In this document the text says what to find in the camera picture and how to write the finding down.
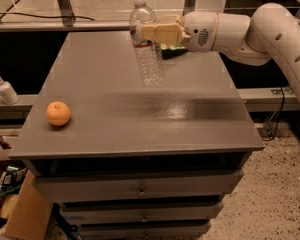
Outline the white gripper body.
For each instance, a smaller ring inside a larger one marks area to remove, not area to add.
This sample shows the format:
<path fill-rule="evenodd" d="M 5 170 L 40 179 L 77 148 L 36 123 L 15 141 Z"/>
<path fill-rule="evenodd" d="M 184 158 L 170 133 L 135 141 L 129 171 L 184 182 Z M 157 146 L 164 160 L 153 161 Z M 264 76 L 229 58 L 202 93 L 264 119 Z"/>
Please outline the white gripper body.
<path fill-rule="evenodd" d="M 214 12 L 192 11 L 182 19 L 186 37 L 182 45 L 189 51 L 209 52 L 213 48 L 218 15 Z"/>

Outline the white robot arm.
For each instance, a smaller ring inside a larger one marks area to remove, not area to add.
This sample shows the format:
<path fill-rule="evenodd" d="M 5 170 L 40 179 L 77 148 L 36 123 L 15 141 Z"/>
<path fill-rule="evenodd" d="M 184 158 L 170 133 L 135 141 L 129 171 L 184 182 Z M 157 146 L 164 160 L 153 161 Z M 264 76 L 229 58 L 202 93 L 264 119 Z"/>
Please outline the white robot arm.
<path fill-rule="evenodd" d="M 252 16 L 192 11 L 171 22 L 140 23 L 138 37 L 190 51 L 216 51 L 261 66 L 274 60 L 300 103 L 300 25 L 283 6 L 267 3 Z"/>

